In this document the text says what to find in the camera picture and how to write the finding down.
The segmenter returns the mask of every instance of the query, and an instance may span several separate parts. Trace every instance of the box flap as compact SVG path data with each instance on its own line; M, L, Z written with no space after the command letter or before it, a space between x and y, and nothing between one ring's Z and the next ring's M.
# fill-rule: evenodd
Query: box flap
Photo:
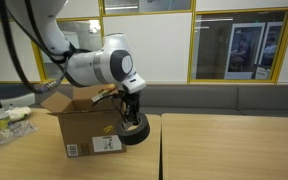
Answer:
M43 101L41 105L52 113L60 113L63 112L71 104L71 102L72 101L70 98L56 92Z
M83 88L73 88L73 99L92 99L96 96L100 90L103 88L103 85L95 85L90 87Z

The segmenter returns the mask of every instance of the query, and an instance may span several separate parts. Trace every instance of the open cardboard box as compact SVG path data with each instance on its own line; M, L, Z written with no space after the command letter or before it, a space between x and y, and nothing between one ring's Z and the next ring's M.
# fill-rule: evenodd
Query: open cardboard box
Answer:
M41 103L58 117L68 157L126 152L115 132L121 101L114 100L115 106L106 99L92 107L91 98L102 88L74 88L73 99L56 92Z

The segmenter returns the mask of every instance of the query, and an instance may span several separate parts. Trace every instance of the robotic arm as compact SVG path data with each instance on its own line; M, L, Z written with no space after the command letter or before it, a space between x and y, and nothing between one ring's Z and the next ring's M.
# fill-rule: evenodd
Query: robotic arm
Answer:
M65 77L72 85L87 87L96 84L116 84L118 86L119 97L126 104L126 111L122 115L123 120L116 127L122 143L137 144L148 136L150 128L147 118L139 112L140 90L145 88L146 83L133 66L132 53L124 34L105 36L104 47L99 51L75 49L66 40L56 23L56 16L67 0L6 0L6 2L5 4L5 0L0 0L1 17L3 17L3 8L7 5L15 22L50 57L52 62L64 71ZM48 84L42 92L57 86L60 81ZM127 130L132 125L137 128Z

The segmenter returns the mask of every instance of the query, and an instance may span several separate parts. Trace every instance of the gray sofa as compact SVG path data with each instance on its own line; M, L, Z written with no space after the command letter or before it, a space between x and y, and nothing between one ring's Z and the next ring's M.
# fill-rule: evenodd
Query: gray sofa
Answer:
M62 84L57 90L72 98L72 85ZM53 93L36 95L36 103L41 103ZM195 113L288 117L288 86L148 85L141 91L140 104L141 112L157 115Z

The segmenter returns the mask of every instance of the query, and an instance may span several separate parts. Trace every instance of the light wood surface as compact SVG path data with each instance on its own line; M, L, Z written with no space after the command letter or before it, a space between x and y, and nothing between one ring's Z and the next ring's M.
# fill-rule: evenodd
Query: light wood surface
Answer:
M126 153L67 158L56 117L33 109L38 131L0 147L0 179L158 179L161 117L148 115L149 137Z
M288 118L162 116L166 180L288 180Z

